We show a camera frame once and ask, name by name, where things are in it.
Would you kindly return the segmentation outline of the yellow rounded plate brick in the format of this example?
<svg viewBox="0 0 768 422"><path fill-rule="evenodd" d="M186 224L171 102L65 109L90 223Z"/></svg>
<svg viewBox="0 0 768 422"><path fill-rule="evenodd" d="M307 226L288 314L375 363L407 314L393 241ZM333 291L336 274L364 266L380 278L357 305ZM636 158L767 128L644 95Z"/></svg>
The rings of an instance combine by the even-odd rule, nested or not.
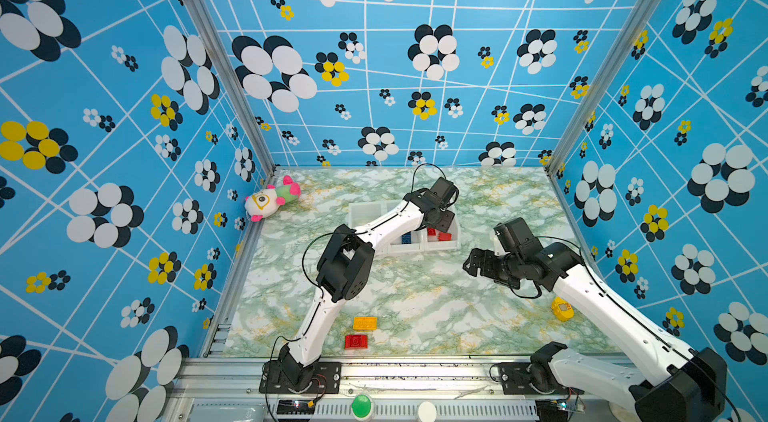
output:
<svg viewBox="0 0 768 422"><path fill-rule="evenodd" d="M551 308L554 316L562 322L571 320L575 316L573 306L561 297L553 299Z"/></svg>

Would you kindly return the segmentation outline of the yellow long brick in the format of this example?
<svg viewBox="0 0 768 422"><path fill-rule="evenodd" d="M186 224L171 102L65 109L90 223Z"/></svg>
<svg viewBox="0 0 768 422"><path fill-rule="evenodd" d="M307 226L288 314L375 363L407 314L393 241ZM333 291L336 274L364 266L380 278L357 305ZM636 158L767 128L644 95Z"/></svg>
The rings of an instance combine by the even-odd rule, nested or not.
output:
<svg viewBox="0 0 768 422"><path fill-rule="evenodd" d="M355 317L353 319L353 330L356 332L371 332L378 327L376 317Z"/></svg>

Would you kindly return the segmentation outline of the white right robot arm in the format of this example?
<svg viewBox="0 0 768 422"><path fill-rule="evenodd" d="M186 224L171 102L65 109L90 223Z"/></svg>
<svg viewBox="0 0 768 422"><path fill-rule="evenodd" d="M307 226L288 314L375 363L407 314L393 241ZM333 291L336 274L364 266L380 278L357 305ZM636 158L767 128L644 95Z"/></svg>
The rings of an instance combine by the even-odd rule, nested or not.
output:
<svg viewBox="0 0 768 422"><path fill-rule="evenodd" d="M629 358L626 368L550 342L530 357L528 381L539 393L578 389L642 421L715 421L726 408L727 364L710 348L675 338L598 279L572 243L543 245L520 217L497 224L499 253L474 248L463 264L511 291L522 281L539 294L562 298L586 316Z"/></svg>

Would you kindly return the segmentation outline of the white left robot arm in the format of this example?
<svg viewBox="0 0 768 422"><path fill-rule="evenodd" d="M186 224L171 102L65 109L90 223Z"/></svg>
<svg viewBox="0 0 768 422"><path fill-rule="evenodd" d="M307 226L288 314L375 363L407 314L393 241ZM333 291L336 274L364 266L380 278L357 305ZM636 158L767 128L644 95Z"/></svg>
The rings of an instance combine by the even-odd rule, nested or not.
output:
<svg viewBox="0 0 768 422"><path fill-rule="evenodd" d="M296 335L277 354L277 366L289 387L303 389L315 376L326 337L346 302L367 284L376 251L408 232L428 227L446 232L458 195L458 187L441 176L430 188L404 195L382 216L357 227L341 224L330 233L317 262L312 304Z"/></svg>

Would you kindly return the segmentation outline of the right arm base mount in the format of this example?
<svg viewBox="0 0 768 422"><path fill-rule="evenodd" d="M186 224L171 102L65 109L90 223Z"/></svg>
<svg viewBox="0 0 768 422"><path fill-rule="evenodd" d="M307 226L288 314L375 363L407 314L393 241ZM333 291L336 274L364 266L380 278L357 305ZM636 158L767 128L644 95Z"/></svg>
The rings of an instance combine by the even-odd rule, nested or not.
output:
<svg viewBox="0 0 768 422"><path fill-rule="evenodd" d="M580 389L561 385L546 369L530 362L493 364L489 377L501 385L505 395L569 397L583 394Z"/></svg>

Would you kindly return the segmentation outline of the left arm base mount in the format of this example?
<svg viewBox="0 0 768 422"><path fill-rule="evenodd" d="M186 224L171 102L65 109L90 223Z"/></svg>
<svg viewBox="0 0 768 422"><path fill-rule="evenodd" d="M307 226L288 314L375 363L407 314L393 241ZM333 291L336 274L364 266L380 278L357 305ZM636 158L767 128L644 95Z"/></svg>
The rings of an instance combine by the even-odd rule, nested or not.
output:
<svg viewBox="0 0 768 422"><path fill-rule="evenodd" d="M338 394L342 364L318 361L305 368L284 368L277 360L263 365L259 392L264 394Z"/></svg>

